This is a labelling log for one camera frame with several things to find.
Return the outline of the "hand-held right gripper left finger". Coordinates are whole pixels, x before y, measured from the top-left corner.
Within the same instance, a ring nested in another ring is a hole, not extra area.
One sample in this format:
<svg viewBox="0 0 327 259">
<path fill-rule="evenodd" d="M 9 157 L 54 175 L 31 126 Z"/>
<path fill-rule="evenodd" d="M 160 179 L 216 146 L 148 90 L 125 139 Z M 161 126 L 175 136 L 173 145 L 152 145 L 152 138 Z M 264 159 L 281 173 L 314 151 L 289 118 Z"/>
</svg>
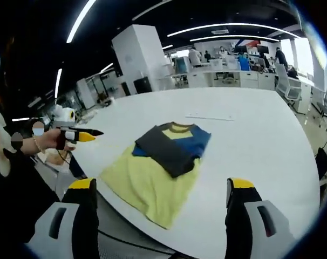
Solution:
<svg viewBox="0 0 327 259">
<path fill-rule="evenodd" d="M 97 207 L 96 179 L 73 182 L 37 220 L 27 247 L 37 258 L 98 258 Z"/>
</svg>

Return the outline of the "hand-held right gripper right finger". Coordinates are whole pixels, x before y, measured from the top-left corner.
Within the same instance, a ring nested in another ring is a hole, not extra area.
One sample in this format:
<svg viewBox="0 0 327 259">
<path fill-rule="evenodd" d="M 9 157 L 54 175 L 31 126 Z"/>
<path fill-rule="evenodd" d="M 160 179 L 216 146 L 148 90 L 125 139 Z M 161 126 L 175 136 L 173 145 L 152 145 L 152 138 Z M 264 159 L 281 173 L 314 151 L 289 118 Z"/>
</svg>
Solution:
<svg viewBox="0 0 327 259">
<path fill-rule="evenodd" d="M 283 258 L 296 239 L 289 221 L 253 183 L 227 179 L 225 258 Z"/>
</svg>

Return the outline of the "person's left hand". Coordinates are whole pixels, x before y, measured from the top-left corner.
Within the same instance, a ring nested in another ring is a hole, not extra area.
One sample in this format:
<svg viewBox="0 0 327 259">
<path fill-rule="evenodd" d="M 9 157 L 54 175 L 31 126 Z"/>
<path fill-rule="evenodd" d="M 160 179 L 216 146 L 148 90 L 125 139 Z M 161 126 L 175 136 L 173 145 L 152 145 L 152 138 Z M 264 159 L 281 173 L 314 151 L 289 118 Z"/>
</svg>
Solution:
<svg viewBox="0 0 327 259">
<path fill-rule="evenodd" d="M 59 136 L 60 129 L 54 128 L 44 132 L 42 135 L 35 135 L 34 139 L 39 150 L 44 151 L 48 148 L 56 148 Z"/>
</svg>

